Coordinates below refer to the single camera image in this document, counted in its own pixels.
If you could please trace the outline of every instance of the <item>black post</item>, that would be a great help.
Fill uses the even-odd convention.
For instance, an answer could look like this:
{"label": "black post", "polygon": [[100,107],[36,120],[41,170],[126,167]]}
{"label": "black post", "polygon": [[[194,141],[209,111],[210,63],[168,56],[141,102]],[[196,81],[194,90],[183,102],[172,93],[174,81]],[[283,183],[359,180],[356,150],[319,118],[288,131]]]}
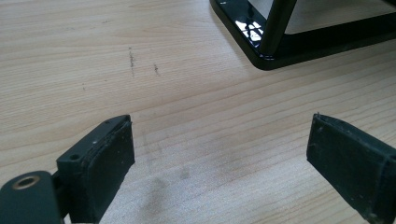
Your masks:
{"label": "black post", "polygon": [[274,0],[260,43],[260,53],[263,55],[275,54],[296,2],[297,0]]}

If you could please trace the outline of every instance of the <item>black frame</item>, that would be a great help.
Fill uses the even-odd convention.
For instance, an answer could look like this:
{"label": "black frame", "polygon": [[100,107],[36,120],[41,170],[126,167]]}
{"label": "black frame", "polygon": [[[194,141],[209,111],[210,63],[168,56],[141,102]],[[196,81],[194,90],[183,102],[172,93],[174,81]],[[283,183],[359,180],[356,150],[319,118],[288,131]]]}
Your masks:
{"label": "black frame", "polygon": [[248,0],[210,0],[242,51],[259,69],[273,70],[396,38],[396,12],[285,34],[297,0],[274,0],[268,20]]}

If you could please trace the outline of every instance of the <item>light wood surface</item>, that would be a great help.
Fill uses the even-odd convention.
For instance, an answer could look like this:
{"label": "light wood surface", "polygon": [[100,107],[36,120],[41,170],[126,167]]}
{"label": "light wood surface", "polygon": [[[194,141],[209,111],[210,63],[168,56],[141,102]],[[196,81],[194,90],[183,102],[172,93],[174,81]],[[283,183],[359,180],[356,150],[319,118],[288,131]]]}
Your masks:
{"label": "light wood surface", "polygon": [[[268,18],[274,0],[249,2]],[[285,33],[297,34],[392,12],[396,12],[395,7],[381,0],[298,0]]]}
{"label": "light wood surface", "polygon": [[0,185],[130,114],[101,223],[364,223],[306,161],[310,122],[396,147],[395,106],[395,40],[264,72],[208,0],[0,2]]}

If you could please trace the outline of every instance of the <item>black monitor stand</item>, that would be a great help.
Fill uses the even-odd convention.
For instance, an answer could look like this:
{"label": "black monitor stand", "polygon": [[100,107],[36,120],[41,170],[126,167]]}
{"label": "black monitor stand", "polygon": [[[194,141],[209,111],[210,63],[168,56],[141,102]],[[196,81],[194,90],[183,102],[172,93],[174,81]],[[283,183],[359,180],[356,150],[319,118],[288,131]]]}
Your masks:
{"label": "black monitor stand", "polygon": [[396,12],[287,35],[285,30],[296,1],[274,0],[268,19],[248,0],[210,0],[210,3],[253,65],[262,70],[396,38]]}

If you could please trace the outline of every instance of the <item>black object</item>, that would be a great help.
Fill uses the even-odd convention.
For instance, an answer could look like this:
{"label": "black object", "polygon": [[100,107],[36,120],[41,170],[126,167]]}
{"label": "black object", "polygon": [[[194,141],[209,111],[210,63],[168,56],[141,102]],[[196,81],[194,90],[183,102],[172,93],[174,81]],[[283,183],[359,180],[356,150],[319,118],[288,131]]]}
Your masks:
{"label": "black object", "polygon": [[129,115],[101,123],[57,160],[54,175],[36,171],[0,191],[0,223],[97,223],[134,164]]}
{"label": "black object", "polygon": [[396,216],[396,149],[358,128],[314,115],[307,159],[370,223]]}
{"label": "black object", "polygon": [[[394,5],[394,0],[387,0]],[[396,13],[286,35],[296,0],[274,0],[268,20],[248,0],[210,0],[242,51],[272,70],[396,38]]]}

